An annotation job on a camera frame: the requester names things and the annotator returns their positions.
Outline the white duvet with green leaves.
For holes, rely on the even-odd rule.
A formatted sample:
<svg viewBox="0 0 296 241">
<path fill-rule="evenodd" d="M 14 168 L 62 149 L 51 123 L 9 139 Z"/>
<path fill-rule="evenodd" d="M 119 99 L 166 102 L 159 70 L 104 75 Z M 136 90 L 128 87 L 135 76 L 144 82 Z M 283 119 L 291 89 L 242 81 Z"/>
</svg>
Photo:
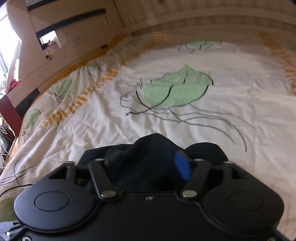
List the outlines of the white duvet with green leaves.
<svg viewBox="0 0 296 241">
<path fill-rule="evenodd" d="M 182 148 L 218 144 L 283 198 L 279 229 L 295 238 L 295 36 L 253 32 L 125 38 L 54 83 L 25 113 L 1 174 L 1 221 L 65 161 L 153 133 Z"/>
</svg>

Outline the white slatted bed frame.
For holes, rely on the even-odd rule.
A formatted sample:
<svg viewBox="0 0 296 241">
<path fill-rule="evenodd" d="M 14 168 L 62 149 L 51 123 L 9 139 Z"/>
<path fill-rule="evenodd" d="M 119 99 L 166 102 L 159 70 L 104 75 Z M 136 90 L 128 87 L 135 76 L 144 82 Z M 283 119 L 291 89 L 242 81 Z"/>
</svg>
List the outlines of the white slatted bed frame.
<svg viewBox="0 0 296 241">
<path fill-rule="evenodd" d="M 295 1 L 114 1 L 126 32 L 234 25 L 295 33 Z"/>
</svg>

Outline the dark navy garment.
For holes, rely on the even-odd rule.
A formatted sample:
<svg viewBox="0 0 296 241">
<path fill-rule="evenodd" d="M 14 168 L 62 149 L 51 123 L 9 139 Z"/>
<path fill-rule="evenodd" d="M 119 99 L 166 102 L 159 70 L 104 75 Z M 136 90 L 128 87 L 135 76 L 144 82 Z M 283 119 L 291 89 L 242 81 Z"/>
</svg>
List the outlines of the dark navy garment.
<svg viewBox="0 0 296 241">
<path fill-rule="evenodd" d="M 169 193 L 185 185 L 175 165 L 181 147 L 159 133 L 141 137 L 134 144 L 120 144 L 87 150 L 79 165 L 104 159 L 104 171 L 119 191 Z"/>
</svg>

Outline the white shelf unit with slots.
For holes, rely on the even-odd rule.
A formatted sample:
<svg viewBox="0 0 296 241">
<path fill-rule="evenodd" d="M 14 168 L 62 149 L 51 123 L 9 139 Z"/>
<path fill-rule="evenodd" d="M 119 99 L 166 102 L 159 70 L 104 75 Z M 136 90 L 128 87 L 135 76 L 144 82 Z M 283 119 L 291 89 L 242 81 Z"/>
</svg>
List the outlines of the white shelf unit with slots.
<svg viewBox="0 0 296 241">
<path fill-rule="evenodd" d="M 8 93 L 14 107 L 123 29 L 114 1 L 54 1 L 31 11 L 25 1 L 8 1 L 6 8 L 22 41 L 21 83 Z"/>
</svg>

